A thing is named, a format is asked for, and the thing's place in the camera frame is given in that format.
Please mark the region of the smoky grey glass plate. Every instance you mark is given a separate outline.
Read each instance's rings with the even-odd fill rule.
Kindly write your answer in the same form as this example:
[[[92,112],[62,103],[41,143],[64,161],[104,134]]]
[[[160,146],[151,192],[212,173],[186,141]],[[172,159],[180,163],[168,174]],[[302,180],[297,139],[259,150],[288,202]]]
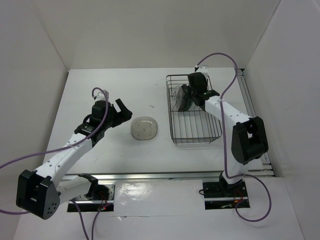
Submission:
[[[130,133],[138,141],[152,140],[158,133],[158,123],[150,116],[137,117],[131,123]]]

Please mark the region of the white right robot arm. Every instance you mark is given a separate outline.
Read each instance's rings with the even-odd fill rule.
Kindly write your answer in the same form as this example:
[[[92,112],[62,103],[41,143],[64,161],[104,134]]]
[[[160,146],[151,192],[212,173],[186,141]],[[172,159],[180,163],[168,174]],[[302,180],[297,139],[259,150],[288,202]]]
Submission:
[[[221,122],[223,137],[224,171],[218,184],[223,196],[230,196],[248,171],[249,162],[260,159],[269,150],[264,121],[242,113],[208,89],[206,74],[194,72],[187,76],[191,99],[196,106]]]

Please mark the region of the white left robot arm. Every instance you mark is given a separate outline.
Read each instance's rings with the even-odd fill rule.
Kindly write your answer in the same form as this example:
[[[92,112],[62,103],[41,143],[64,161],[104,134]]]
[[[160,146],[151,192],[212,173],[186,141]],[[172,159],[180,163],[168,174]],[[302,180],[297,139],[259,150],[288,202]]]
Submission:
[[[16,205],[43,220],[49,219],[59,205],[79,196],[88,200],[106,199],[109,190],[98,179],[87,173],[63,181],[73,165],[105,136],[105,131],[115,128],[132,117],[132,112],[117,99],[120,108],[104,100],[97,100],[79,125],[66,149],[56,153],[34,171],[24,170],[18,177]]]

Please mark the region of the black glossy round plate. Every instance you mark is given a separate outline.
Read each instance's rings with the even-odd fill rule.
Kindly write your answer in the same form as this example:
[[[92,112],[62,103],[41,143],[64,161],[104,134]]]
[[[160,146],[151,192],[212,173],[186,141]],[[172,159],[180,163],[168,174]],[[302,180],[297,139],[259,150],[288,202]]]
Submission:
[[[193,103],[192,97],[191,97],[191,88],[186,84],[183,84],[181,87],[183,89],[183,99],[181,102],[181,107],[179,108],[178,111],[185,112],[189,110],[189,108]]]

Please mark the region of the clear textured glass plate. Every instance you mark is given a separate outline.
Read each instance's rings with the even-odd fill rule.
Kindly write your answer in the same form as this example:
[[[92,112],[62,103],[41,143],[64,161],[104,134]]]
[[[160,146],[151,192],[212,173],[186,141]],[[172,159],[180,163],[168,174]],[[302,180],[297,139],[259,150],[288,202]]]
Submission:
[[[181,85],[177,85],[172,90],[170,103],[173,111],[178,111],[179,108],[181,107],[183,95],[184,95],[184,91]]]

